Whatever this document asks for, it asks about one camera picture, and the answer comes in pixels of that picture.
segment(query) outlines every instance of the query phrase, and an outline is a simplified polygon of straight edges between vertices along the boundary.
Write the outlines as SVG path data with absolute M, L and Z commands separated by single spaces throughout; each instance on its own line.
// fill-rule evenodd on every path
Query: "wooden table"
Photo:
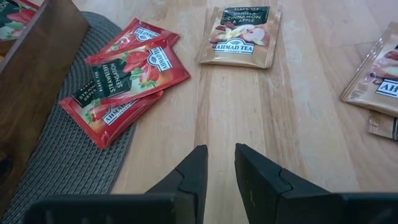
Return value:
M 113 193 L 145 192 L 207 144 L 205 223 L 247 223 L 234 169 L 237 142 L 332 192 L 398 191 L 398 145 L 368 134 L 369 112 L 339 100 L 388 23 L 398 21 L 398 1 L 280 0 L 271 69 L 197 65 L 206 8 L 243 1 L 267 3 L 75 1 L 121 27 L 138 17 L 181 34 L 174 49 L 192 74 L 137 122 Z

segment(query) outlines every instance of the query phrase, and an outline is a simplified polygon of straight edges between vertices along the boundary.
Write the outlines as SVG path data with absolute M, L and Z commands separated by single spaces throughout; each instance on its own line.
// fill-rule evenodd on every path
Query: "black plastic object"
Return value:
M 398 223 L 398 194 L 333 194 L 244 144 L 235 169 L 250 224 Z
M 203 224 L 207 162 L 207 147 L 198 146 L 145 194 L 53 196 L 33 204 L 24 223 Z

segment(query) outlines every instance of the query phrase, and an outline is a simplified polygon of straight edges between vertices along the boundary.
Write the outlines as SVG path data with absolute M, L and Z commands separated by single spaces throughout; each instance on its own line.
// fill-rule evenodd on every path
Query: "wooden box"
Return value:
M 71 0 L 45 0 L 17 40 L 0 42 L 0 220 L 88 26 Z

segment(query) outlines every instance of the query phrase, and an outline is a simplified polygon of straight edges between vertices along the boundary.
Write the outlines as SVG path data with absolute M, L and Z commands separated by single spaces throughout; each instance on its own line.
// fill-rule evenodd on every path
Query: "beige tea packet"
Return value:
M 398 119 L 377 111 L 369 115 L 368 131 L 393 140 L 398 139 Z
M 389 24 L 341 99 L 398 117 L 398 23 Z
M 199 63 L 269 68 L 282 6 L 214 8 L 195 57 Z

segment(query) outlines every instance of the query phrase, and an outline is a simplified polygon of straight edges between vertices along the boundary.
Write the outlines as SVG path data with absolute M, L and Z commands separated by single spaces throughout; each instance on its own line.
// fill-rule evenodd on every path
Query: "gray mat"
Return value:
M 121 31 L 103 16 L 91 12 L 83 14 L 91 28 L 57 96 L 57 102 L 90 81 L 90 70 L 84 58 L 97 53 Z M 108 193 L 133 134 L 134 127 L 131 127 L 110 148 L 100 151 L 55 103 L 1 223 L 20 223 L 29 205 L 48 195 Z

